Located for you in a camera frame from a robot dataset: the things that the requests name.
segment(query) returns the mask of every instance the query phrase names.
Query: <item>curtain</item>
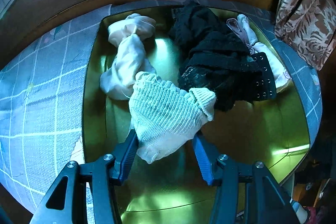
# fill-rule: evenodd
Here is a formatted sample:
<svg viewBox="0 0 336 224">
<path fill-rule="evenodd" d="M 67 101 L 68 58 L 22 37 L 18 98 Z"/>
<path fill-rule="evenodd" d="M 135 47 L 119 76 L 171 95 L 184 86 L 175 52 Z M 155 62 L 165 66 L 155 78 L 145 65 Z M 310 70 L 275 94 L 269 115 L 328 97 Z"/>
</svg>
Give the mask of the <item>curtain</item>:
<svg viewBox="0 0 336 224">
<path fill-rule="evenodd" d="M 336 46 L 333 0 L 279 0 L 274 33 L 321 70 Z"/>
</svg>

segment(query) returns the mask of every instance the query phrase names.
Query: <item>pile of clothes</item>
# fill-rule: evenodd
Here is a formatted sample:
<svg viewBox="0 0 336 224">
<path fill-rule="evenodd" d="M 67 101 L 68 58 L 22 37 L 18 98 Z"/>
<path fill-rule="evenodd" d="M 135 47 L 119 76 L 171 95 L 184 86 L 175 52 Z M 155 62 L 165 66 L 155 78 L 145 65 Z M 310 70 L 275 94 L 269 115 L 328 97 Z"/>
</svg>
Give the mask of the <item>pile of clothes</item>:
<svg viewBox="0 0 336 224">
<path fill-rule="evenodd" d="M 193 1 L 172 12 L 175 23 L 169 35 L 185 59 L 178 87 L 162 80 L 146 57 L 143 41 L 154 35 L 156 22 L 139 14 L 108 27 L 109 42 L 118 51 L 100 77 L 100 88 L 110 98 L 129 100 L 137 153 L 149 164 L 192 139 L 214 119 L 215 108 L 228 111 L 236 100 L 275 98 L 280 77 L 272 73 L 272 58 L 277 58 L 265 45 L 272 56 L 264 52 L 256 37 L 249 40 L 252 30 L 242 25 L 248 25 L 247 18 L 241 25 L 239 19 L 226 24 Z"/>
</svg>

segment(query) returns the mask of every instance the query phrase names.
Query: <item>floral curtain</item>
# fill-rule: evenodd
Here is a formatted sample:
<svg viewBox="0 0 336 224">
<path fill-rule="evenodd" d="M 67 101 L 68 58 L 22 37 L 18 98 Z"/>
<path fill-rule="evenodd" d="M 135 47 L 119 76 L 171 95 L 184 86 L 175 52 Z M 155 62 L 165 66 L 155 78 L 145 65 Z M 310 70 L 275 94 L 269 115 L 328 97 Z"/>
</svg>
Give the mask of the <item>floral curtain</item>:
<svg viewBox="0 0 336 224">
<path fill-rule="evenodd" d="M 333 0 L 279 0 L 274 33 L 321 70 L 336 46 Z"/>
</svg>

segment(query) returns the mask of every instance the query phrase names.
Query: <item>white cloth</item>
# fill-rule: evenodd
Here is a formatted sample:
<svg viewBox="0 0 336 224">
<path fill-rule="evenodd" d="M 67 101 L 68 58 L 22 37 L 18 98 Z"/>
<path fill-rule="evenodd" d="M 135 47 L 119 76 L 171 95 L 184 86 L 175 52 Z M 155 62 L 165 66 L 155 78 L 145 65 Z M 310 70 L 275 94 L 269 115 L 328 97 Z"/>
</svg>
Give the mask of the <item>white cloth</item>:
<svg viewBox="0 0 336 224">
<path fill-rule="evenodd" d="M 139 139 L 137 154 L 149 164 L 175 152 L 213 120 L 216 95 L 207 88 L 187 92 L 148 72 L 137 73 L 133 87 L 131 127 Z"/>
<path fill-rule="evenodd" d="M 139 71 L 156 72 L 146 57 L 142 41 L 155 33 L 150 17 L 132 14 L 108 27 L 109 42 L 118 48 L 111 68 L 100 76 L 100 88 L 112 99 L 128 100 Z"/>
<path fill-rule="evenodd" d="M 290 83 L 291 77 L 288 71 L 265 44 L 258 42 L 255 32 L 251 29 L 249 25 L 248 17 L 243 14 L 240 14 L 237 16 L 237 20 L 239 24 L 243 26 L 243 29 L 246 31 L 249 43 L 251 44 L 252 48 L 256 52 L 264 52 L 266 54 L 275 80 L 277 93 L 280 92 Z"/>
</svg>

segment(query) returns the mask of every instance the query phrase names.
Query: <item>beige cloth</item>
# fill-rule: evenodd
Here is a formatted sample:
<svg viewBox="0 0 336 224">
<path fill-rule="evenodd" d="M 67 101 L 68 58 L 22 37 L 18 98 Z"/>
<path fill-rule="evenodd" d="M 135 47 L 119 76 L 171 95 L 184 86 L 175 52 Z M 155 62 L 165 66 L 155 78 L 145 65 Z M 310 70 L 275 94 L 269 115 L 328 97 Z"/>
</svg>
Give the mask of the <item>beige cloth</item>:
<svg viewBox="0 0 336 224">
<path fill-rule="evenodd" d="M 333 0 L 279 0 L 274 33 L 321 70 L 336 46 Z"/>
</svg>

